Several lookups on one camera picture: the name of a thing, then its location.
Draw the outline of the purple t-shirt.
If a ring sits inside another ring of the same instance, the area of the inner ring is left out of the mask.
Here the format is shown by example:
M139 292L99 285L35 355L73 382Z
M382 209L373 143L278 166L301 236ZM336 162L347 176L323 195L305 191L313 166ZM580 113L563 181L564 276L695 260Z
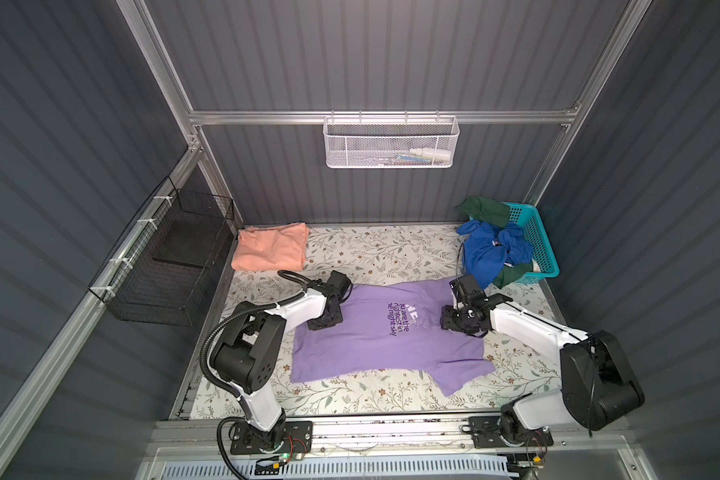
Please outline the purple t-shirt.
M291 381L307 383L370 370L427 373L442 394L495 372L484 340L441 328L453 304L448 278L389 286L357 285L335 326L295 330Z

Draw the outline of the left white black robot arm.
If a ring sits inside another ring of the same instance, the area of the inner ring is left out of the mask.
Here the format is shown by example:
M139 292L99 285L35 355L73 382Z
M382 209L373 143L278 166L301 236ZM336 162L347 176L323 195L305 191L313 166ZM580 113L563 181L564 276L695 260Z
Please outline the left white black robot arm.
M302 325L319 331L342 323L341 305L353 288L335 270L325 281L288 270L278 276L298 284L299 292L268 304L239 304L212 329L199 353L202 375L235 397L253 444L265 451L278 448L285 435L286 414L269 385L284 335Z

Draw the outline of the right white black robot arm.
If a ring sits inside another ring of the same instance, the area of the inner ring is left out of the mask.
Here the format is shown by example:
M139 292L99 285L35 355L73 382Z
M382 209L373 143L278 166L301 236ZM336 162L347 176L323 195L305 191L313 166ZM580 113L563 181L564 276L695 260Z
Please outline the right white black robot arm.
M594 432L641 407L645 395L617 338L588 333L543 318L504 294L488 296L471 275L449 282L453 301L442 308L445 330L482 338L512 337L554 361L561 387L524 394L503 405L496 423L470 419L476 446L489 433L510 447L551 446L551 431L579 425Z

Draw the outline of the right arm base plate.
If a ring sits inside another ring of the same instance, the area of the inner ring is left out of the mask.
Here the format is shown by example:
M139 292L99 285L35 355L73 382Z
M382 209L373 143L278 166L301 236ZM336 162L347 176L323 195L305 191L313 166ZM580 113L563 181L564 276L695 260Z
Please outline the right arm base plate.
M541 447L554 444L550 430L546 427L531 430L524 427L510 414L471 416L461 431L470 436L476 448Z

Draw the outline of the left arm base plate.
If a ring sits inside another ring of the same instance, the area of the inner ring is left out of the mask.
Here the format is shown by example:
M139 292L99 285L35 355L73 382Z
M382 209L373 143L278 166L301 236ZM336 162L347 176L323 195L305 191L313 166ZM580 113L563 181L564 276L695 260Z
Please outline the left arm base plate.
M286 420L265 432L238 421L227 433L228 452L232 455L306 454L312 448L313 427L310 421Z

